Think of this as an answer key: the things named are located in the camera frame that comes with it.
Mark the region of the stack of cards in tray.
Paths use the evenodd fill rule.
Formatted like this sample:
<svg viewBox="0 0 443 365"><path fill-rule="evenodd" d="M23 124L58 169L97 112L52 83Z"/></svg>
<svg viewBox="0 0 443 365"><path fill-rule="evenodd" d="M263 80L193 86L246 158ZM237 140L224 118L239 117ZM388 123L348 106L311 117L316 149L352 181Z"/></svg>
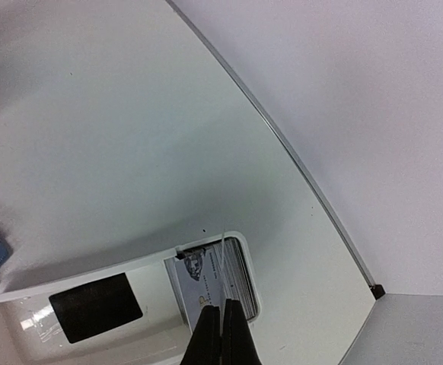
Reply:
<svg viewBox="0 0 443 365"><path fill-rule="evenodd" d="M235 236L180 250L164 261L183 321L194 330L204 306L225 308L225 301L241 302L251 322L260 313L247 255Z"/></svg>

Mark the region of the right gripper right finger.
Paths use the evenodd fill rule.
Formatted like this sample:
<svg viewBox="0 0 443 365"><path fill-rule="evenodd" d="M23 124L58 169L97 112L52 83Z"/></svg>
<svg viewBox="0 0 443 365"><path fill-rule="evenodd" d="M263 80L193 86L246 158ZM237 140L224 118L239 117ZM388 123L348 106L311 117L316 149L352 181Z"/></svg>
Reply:
<svg viewBox="0 0 443 365"><path fill-rule="evenodd" d="M239 300L225 301L221 334L221 364L262 364Z"/></svg>

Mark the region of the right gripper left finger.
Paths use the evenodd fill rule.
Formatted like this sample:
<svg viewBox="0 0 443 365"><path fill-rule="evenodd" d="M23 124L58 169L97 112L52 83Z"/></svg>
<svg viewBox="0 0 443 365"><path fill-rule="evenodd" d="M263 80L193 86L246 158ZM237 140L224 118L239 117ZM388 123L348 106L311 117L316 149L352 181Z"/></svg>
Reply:
<svg viewBox="0 0 443 365"><path fill-rule="evenodd" d="M221 358L220 308L204 306L181 365L218 365Z"/></svg>

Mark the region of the white plastic tray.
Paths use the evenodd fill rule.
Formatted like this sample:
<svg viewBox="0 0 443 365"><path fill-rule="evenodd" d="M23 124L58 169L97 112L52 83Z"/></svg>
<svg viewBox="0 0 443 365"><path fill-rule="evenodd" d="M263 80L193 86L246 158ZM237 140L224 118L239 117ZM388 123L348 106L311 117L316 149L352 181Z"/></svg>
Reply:
<svg viewBox="0 0 443 365"><path fill-rule="evenodd" d="M258 364L259 314L227 232L0 300L0 364Z"/></svg>

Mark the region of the black rectangle on tray bottom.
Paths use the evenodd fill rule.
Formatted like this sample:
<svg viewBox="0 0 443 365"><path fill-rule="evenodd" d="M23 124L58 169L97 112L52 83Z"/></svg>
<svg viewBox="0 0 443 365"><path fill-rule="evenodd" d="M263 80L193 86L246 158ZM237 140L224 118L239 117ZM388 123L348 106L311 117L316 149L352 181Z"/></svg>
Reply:
<svg viewBox="0 0 443 365"><path fill-rule="evenodd" d="M71 344L143 317L126 274L53 294L49 296L49 302Z"/></svg>

